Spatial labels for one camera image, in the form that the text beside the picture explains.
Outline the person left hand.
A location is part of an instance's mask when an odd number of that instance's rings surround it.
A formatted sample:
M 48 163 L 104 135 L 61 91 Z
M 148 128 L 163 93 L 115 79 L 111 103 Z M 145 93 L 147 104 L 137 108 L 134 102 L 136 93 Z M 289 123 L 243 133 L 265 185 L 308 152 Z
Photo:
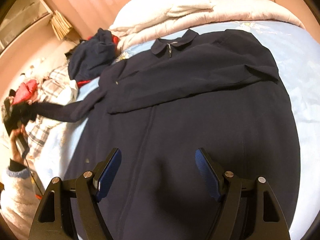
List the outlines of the person left hand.
M 20 153 L 20 149 L 18 147 L 17 139 L 18 136 L 22 135 L 25 139 L 27 139 L 27 133 L 25 131 L 25 126 L 22 125 L 18 129 L 13 129 L 10 133 L 9 139 L 10 139 L 10 159 L 13 161 L 24 164 L 24 160 L 22 158 L 22 154 Z

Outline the grey fuzzy sleeve forearm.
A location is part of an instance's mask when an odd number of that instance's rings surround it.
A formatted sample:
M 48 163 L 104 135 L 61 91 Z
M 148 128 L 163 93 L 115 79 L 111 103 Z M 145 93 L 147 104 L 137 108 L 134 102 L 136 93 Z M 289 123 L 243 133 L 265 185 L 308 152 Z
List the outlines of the grey fuzzy sleeve forearm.
M 39 206 L 29 169 L 10 160 L 1 192 L 1 215 L 18 239 L 28 239 L 31 225 Z

